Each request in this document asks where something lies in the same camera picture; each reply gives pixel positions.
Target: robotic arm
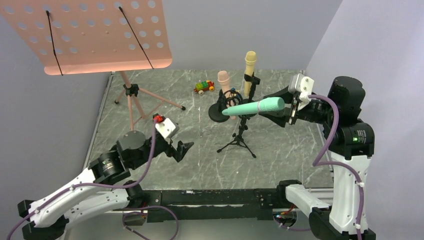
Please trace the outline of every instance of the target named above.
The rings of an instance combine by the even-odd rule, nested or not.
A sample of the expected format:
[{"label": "robotic arm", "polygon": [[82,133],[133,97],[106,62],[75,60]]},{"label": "robotic arm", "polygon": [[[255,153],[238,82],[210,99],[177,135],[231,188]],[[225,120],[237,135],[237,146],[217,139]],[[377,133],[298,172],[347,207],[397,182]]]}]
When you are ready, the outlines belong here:
[{"label": "robotic arm", "polygon": [[[173,157],[179,163],[193,146],[193,142],[179,141],[175,149],[172,140],[168,143],[166,138],[171,139],[177,133],[178,124],[158,114],[154,116],[154,120],[156,124],[153,158],[165,153],[167,157]],[[54,240],[65,230],[86,219],[111,210],[140,206],[146,198],[140,185],[133,184],[134,181],[124,184],[133,184],[132,187],[113,189],[106,194],[95,196],[97,192],[104,190],[104,186],[96,184],[114,185],[128,178],[131,175],[130,169],[135,170],[148,162],[151,146],[152,137],[146,139],[142,132],[130,131],[119,138],[110,151],[102,153],[81,174],[54,193],[37,201],[20,202],[18,210],[22,218],[34,212],[27,219],[29,223],[22,228],[24,239]]]},{"label": "robotic arm", "polygon": [[[280,127],[285,127],[286,123],[293,125],[298,119],[322,124],[327,139],[335,115],[328,102],[310,99],[314,96],[311,95],[313,84],[311,78],[302,74],[294,76],[288,87],[264,97],[280,97],[290,103],[290,107],[259,114]],[[376,239],[375,233],[368,228],[365,210],[359,211],[364,206],[362,190],[365,190],[368,166],[374,154],[374,131],[358,118],[364,97],[362,83],[347,76],[337,77],[328,93],[339,115],[334,138],[328,147],[331,161],[347,165],[356,172],[354,174],[341,165],[333,166],[333,204],[330,206],[312,196],[297,180],[282,181],[278,186],[282,198],[308,216],[311,231],[320,240]]]}]

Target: hole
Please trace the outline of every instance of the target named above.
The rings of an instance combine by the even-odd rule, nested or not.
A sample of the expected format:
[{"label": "hole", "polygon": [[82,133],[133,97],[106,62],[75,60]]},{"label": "hole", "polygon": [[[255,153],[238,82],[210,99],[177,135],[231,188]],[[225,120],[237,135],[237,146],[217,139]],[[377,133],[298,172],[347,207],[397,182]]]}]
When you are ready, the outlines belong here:
[{"label": "hole", "polygon": [[62,27],[61,23],[58,22],[58,21],[53,21],[53,26],[55,26],[58,29],[60,29]]},{"label": "hole", "polygon": [[33,13],[33,8],[28,6],[28,5],[23,6],[23,9],[25,10],[25,12],[27,12],[29,14]]},{"label": "hole", "polygon": [[140,7],[139,3],[137,1],[132,1],[131,2],[131,7],[133,9],[138,9]]},{"label": "hole", "polygon": [[154,23],[157,23],[157,22],[159,22],[159,18],[157,16],[152,16],[151,21],[154,22]]},{"label": "hole", "polygon": [[109,18],[105,18],[105,19],[103,19],[103,23],[104,23],[104,25],[109,26],[109,25],[112,24],[112,21]]},{"label": "hole", "polygon": [[76,28],[76,27],[78,27],[78,22],[77,22],[77,21],[75,21],[75,20],[71,20],[71,21],[70,21],[70,25],[71,25],[72,27]]},{"label": "hole", "polygon": [[22,29],[22,30],[27,29],[27,25],[25,25],[25,23],[23,23],[23,22],[19,22],[19,23],[17,24],[17,26],[18,26],[20,29]]},{"label": "hole", "polygon": [[154,8],[154,7],[156,7],[156,2],[153,1],[153,0],[150,0],[150,1],[148,1],[147,5],[151,8]]},{"label": "hole", "polygon": [[100,11],[103,11],[103,10],[105,10],[105,5],[104,5],[103,3],[101,3],[101,2],[98,2],[98,3],[97,3],[97,8],[98,8]]},{"label": "hole", "polygon": [[49,5],[47,5],[47,4],[44,4],[44,5],[42,6],[42,9],[43,9],[44,11],[49,11],[50,13],[52,12],[52,8],[51,8]]},{"label": "hole", "polygon": [[65,41],[65,42],[69,42],[71,39],[66,35],[62,35],[62,40]]},{"label": "hole", "polygon": [[142,24],[143,23],[143,18],[141,18],[141,17],[138,16],[138,17],[135,18],[135,22],[138,23],[138,24]]},{"label": "hole", "polygon": [[62,7],[62,10],[63,11],[65,11],[65,12],[69,12],[71,9],[69,8],[69,6],[68,5],[66,5],[66,4],[62,4],[61,5],[61,7]]},{"label": "hole", "polygon": [[84,12],[89,9],[85,3],[80,3],[78,6],[79,6],[79,9],[81,9],[81,11],[84,11]]},{"label": "hole", "polygon": [[121,8],[122,8],[122,4],[121,4],[119,1],[116,1],[116,2],[113,4],[113,6],[114,6],[116,9],[119,9],[119,7],[121,7]]},{"label": "hole", "polygon": [[5,6],[5,7],[3,7],[3,10],[5,10],[6,13],[8,13],[8,14],[14,14],[15,13],[15,10],[11,6]]},{"label": "hole", "polygon": [[88,24],[90,27],[93,27],[93,26],[95,25],[95,22],[94,22],[94,20],[88,19],[88,20],[87,20],[87,24]]},{"label": "hole", "polygon": [[34,44],[39,42],[35,36],[30,36],[29,40],[31,41],[31,43],[34,43]]},{"label": "hole", "polygon": [[125,17],[121,17],[121,18],[119,19],[119,22],[120,22],[120,24],[122,24],[122,25],[127,24],[127,20],[125,19]]},{"label": "hole", "polygon": [[44,28],[44,24],[42,24],[41,22],[37,21],[35,22],[35,26],[39,29],[43,29]]}]

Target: black elastic cord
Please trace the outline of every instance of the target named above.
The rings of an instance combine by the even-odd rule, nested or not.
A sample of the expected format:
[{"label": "black elastic cord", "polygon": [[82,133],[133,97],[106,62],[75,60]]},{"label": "black elastic cord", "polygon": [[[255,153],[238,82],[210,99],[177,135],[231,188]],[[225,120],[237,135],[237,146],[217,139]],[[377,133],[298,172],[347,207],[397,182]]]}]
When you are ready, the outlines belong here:
[{"label": "black elastic cord", "polygon": [[53,46],[53,54],[54,54],[54,57],[56,58],[56,63],[57,63],[57,66],[59,67],[60,74],[63,76],[64,74],[62,73],[62,68],[61,68],[61,65],[59,64],[58,56],[56,56],[55,42],[53,41],[52,24],[50,23],[50,12],[46,10],[45,13],[47,14],[47,18],[48,18],[48,27],[50,29],[50,37],[51,37],[51,45]]},{"label": "black elastic cord", "polygon": [[129,28],[132,31],[132,34],[134,34],[135,39],[137,40],[138,45],[140,46],[141,50],[143,51],[144,55],[146,56],[146,59],[148,61],[148,63],[150,64],[151,69],[155,69],[152,65],[152,63],[150,62],[149,57],[147,56],[145,49],[142,47],[142,45],[140,44],[139,38],[137,37],[136,33],[133,30],[133,27],[131,26],[130,22],[127,19],[127,16],[125,16],[124,10],[122,9],[122,7],[119,7],[120,12],[122,13],[123,17],[125,18],[126,22],[128,23]]}]

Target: perforated metal plate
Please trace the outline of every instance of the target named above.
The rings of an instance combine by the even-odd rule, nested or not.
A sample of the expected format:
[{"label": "perforated metal plate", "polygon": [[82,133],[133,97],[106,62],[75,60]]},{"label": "perforated metal plate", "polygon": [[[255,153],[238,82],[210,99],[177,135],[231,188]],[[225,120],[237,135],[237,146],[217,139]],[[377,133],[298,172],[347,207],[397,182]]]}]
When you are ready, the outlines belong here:
[{"label": "perforated metal plate", "polygon": [[0,12],[38,56],[59,75],[49,20],[63,74],[151,68],[125,20],[122,7],[154,68],[172,62],[162,0],[0,0]]}]

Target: black tripod stand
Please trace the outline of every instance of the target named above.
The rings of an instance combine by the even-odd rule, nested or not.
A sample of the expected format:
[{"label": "black tripod stand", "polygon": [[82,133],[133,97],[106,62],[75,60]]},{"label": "black tripod stand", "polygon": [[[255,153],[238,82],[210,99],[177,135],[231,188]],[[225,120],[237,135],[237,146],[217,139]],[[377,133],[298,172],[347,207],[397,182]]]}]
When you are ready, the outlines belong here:
[{"label": "black tripod stand", "polygon": [[[241,101],[241,104],[247,104],[247,103],[253,102],[252,98],[255,95],[256,85],[259,85],[259,83],[261,82],[261,79],[259,79],[258,77],[255,77],[254,74],[252,74],[252,76],[249,76],[249,75],[246,75],[245,74],[244,75],[244,80],[246,80],[247,82],[251,82],[252,85],[250,86],[249,99],[242,100]],[[230,145],[237,145],[237,146],[246,148],[250,152],[250,154],[252,154],[252,157],[255,159],[256,158],[256,155],[246,145],[245,140],[242,137],[243,132],[245,130],[248,130],[249,129],[248,126],[246,125],[247,121],[249,119],[251,119],[251,117],[253,117],[253,116],[255,116],[255,114],[240,115],[240,116],[238,116],[239,118],[241,118],[240,126],[238,126],[238,134],[236,134],[234,132],[232,134],[232,137],[234,138],[234,140],[232,140],[230,143],[228,143],[224,147],[218,149],[216,152],[217,153],[220,153],[223,149],[225,149],[226,147],[228,147]]]}]

